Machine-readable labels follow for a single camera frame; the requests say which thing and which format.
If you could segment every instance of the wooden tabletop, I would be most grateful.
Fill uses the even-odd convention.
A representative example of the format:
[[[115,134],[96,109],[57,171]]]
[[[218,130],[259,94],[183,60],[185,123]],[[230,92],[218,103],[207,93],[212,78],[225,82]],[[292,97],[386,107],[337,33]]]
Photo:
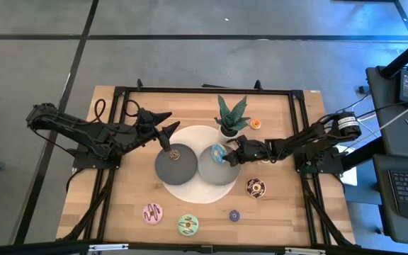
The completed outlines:
[[[113,91],[114,86],[96,87],[87,120],[94,119],[93,109],[98,99],[103,98],[107,106],[111,105]],[[304,92],[308,118],[313,123],[324,115],[322,97],[318,91]],[[229,108],[242,99],[242,95],[237,94],[225,94],[224,97]],[[219,113],[216,94],[137,92],[130,93],[130,99],[155,113],[171,111],[173,115],[161,123],[160,127],[180,120],[178,130],[191,125],[218,128],[213,119]],[[261,120],[262,126],[259,130],[245,128],[242,130],[243,135],[261,141],[293,135],[287,96],[248,95],[247,103],[244,116]],[[108,119],[109,108],[106,108],[102,120]],[[296,108],[301,129],[298,102]],[[131,124],[134,119],[127,118],[125,122]],[[224,198],[210,204],[193,204],[174,197],[157,177],[154,160],[160,150],[158,142],[149,142],[146,147],[140,147],[123,157],[120,169],[115,174],[104,241],[310,245],[302,188],[292,157],[275,164],[243,164],[237,182]],[[70,183],[57,237],[68,234],[88,209],[95,176],[96,170],[88,169],[75,176]],[[319,177],[326,212],[344,236],[354,242],[341,184],[332,175],[321,174]],[[250,198],[244,189],[247,179],[252,178],[259,178],[266,183],[266,194],[259,199]],[[142,209],[148,203],[158,203],[164,209],[163,219],[158,225],[148,225],[142,217]],[[228,220],[229,211],[234,209],[241,213],[239,222]],[[199,220],[198,233],[192,237],[182,236],[177,230],[177,222],[185,214],[193,214]],[[100,211],[96,215],[92,237],[96,236]],[[315,213],[317,236],[322,241],[318,219]]]

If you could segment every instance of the gray floor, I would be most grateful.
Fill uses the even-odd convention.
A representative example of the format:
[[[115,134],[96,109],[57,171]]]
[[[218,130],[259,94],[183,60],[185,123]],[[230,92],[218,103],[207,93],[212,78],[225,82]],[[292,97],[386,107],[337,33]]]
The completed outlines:
[[[401,2],[408,15],[408,1]],[[80,34],[90,6],[91,0],[0,0],[0,33]],[[394,4],[331,0],[101,0],[91,27],[91,34],[176,33],[407,35],[407,29]],[[0,171],[0,245],[10,242],[44,145],[25,118],[33,104],[59,101],[77,45],[0,41],[0,160],[6,162]],[[407,47],[408,42],[387,41],[88,41],[66,112],[84,118],[95,85],[132,86],[140,78],[145,86],[251,88],[260,79],[266,89],[320,90],[330,113],[362,96],[356,88],[366,84],[366,67],[387,64]],[[372,108],[367,99],[355,111]],[[375,119],[365,124],[378,128]],[[75,146],[64,138],[58,142]],[[27,242],[55,238],[71,163],[55,149]],[[357,206],[362,205],[349,208],[358,244],[408,249],[367,233],[366,221],[378,223],[378,212]]]

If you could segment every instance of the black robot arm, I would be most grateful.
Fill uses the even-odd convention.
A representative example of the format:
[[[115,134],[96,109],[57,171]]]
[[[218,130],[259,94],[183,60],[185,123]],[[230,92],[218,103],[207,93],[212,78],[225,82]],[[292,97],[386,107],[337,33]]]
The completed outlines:
[[[333,121],[331,127],[325,127]],[[357,139],[361,135],[360,127],[353,112],[343,112],[326,115],[313,123],[310,127],[286,139],[267,139],[264,142],[248,140],[244,135],[228,140],[236,142],[238,148],[223,159],[231,166],[269,160],[276,162],[283,160],[297,150],[304,150],[310,163],[318,164],[323,152],[340,142]]]
[[[75,157],[86,154],[87,157],[105,161],[120,157],[155,139],[159,140],[163,150],[169,151],[169,138],[180,122],[163,127],[161,131],[158,131],[155,126],[170,115],[170,112],[152,113],[138,107],[138,112],[134,115],[137,116],[134,125],[107,124],[101,122],[99,116],[94,121],[87,122],[59,112],[51,103],[42,103],[34,106],[26,121],[28,127],[34,131],[54,130],[84,146],[85,151],[67,150]]]

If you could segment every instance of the green donut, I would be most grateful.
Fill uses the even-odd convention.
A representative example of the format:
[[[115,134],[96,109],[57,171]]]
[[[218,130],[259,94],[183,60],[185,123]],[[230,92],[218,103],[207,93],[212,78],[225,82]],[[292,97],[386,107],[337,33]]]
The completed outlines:
[[[191,237],[198,231],[198,218],[194,215],[184,215],[178,220],[177,226],[179,233]]]

